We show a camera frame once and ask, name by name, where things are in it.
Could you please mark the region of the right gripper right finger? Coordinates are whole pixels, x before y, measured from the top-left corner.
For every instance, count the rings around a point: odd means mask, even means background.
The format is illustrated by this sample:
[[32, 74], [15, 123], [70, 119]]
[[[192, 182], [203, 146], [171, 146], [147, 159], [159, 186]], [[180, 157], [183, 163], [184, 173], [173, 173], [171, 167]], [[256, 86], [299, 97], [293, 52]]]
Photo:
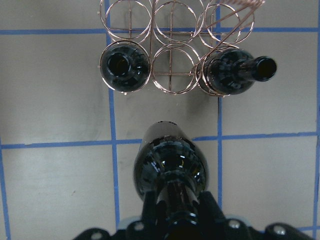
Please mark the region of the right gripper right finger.
[[226, 220], [224, 213], [210, 191], [199, 194], [199, 219], [202, 224], [220, 223]]

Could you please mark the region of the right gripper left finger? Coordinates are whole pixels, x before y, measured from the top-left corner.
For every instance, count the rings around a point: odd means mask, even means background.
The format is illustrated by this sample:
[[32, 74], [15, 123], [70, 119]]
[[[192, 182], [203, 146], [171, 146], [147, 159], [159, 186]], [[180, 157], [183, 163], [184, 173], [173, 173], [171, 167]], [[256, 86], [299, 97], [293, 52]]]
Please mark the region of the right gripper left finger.
[[147, 191], [144, 195], [141, 220], [147, 225], [157, 225], [165, 218], [165, 203], [158, 202], [155, 191]]

